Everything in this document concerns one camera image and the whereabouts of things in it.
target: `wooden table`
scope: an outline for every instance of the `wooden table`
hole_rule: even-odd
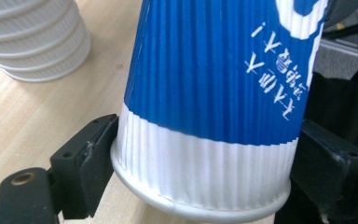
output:
[[[92,49],[75,72],[50,82],[26,83],[0,70],[0,182],[25,168],[49,168],[49,157],[88,122],[120,113],[142,0],[77,3],[91,32]],[[64,222],[194,223],[147,205],[116,175],[95,218]]]

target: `stacked paper cups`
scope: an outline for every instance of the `stacked paper cups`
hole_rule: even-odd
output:
[[[9,76],[30,82],[65,76],[90,45],[74,0],[0,0],[0,67]]]

